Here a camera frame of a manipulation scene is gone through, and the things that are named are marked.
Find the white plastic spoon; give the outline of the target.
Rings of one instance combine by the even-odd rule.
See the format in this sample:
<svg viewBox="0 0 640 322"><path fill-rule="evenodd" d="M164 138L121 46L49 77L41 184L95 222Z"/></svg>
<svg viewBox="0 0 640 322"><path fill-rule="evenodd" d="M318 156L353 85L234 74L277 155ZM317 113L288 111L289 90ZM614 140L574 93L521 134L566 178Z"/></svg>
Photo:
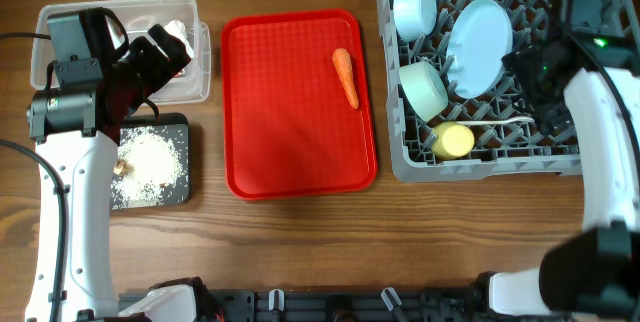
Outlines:
<svg viewBox="0 0 640 322"><path fill-rule="evenodd" d="M513 123L535 123L532 117L517 116L505 120L476 120L476 121L456 121L457 124L464 126L495 126Z"/></svg>

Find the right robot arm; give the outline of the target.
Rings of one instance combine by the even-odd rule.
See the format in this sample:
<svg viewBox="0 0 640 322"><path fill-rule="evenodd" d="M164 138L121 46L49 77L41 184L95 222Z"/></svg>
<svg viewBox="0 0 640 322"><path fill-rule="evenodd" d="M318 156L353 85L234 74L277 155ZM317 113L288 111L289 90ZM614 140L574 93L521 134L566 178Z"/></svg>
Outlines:
<svg viewBox="0 0 640 322"><path fill-rule="evenodd" d="M539 0L542 41L503 57L544 134L576 130L582 231L539 266L479 275L473 307L498 316L639 318L639 52L604 32L604 0Z"/></svg>

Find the light blue plate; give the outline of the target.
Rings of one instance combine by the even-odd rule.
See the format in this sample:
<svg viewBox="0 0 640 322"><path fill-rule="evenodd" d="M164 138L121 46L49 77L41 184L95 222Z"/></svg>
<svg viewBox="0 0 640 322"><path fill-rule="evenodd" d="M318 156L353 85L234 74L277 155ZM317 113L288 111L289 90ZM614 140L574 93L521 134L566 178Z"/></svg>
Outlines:
<svg viewBox="0 0 640 322"><path fill-rule="evenodd" d="M461 98L474 99L502 78L502 58L512 52L513 31L506 10L494 0L475 0L458 16L447 56L453 58L446 75Z"/></svg>

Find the light blue bowl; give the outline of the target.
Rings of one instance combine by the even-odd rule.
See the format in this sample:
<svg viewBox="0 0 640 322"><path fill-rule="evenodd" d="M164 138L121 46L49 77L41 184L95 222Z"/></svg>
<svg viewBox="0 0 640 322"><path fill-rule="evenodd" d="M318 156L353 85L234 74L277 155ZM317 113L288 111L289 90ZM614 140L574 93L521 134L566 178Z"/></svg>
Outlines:
<svg viewBox="0 0 640 322"><path fill-rule="evenodd" d="M396 30L405 42L433 32L437 20L436 0L393 0Z"/></svg>

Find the orange carrot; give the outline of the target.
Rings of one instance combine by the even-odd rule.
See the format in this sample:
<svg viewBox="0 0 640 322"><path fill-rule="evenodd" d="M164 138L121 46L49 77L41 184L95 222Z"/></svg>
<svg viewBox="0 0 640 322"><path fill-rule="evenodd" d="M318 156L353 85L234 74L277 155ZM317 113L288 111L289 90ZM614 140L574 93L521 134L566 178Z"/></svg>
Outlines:
<svg viewBox="0 0 640 322"><path fill-rule="evenodd" d="M349 105L353 109L359 108L359 99L355 87L351 56L344 48L338 48L332 53L332 62Z"/></svg>

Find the white tissue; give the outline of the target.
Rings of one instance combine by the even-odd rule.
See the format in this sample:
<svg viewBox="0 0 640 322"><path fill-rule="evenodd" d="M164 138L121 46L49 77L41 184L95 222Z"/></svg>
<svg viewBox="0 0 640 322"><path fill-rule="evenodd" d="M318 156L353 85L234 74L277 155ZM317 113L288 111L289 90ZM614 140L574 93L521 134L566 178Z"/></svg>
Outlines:
<svg viewBox="0 0 640 322"><path fill-rule="evenodd" d="M164 29L171 36L178 38L185 46L186 53L190 58L194 57L194 50L186 30L186 26L180 20L172 20L164 26Z"/></svg>

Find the mint green bowl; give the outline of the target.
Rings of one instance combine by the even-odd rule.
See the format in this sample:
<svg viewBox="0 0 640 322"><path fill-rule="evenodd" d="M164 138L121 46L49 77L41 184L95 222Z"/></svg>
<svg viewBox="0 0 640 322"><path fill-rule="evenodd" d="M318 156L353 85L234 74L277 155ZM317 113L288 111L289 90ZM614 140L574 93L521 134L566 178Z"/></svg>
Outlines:
<svg viewBox="0 0 640 322"><path fill-rule="evenodd" d="M429 122L447 107L447 90L439 72L429 62L401 67L399 80L407 101L423 121Z"/></svg>

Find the yellow plastic cup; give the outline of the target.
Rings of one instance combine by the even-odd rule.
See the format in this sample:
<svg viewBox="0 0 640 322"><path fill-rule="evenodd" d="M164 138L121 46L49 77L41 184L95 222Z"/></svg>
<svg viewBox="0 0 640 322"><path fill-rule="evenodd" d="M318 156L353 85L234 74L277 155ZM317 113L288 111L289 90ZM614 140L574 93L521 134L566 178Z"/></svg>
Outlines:
<svg viewBox="0 0 640 322"><path fill-rule="evenodd" d="M456 159L466 156L475 145L472 130L456 122L443 122L432 131L436 137L432 152L442 159Z"/></svg>

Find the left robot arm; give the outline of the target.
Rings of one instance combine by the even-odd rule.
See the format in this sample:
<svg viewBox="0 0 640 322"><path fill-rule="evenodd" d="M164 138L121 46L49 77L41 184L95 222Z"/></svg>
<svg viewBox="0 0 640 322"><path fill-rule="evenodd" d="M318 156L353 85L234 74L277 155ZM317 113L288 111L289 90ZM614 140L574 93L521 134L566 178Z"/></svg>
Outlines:
<svg viewBox="0 0 640 322"><path fill-rule="evenodd" d="M154 285L120 311L109 256L111 182L122 123L190 62L162 26L112 40L115 13L96 7L51 15L55 57L27 112L40 168L36 276L28 321L219 321L201 279Z"/></svg>

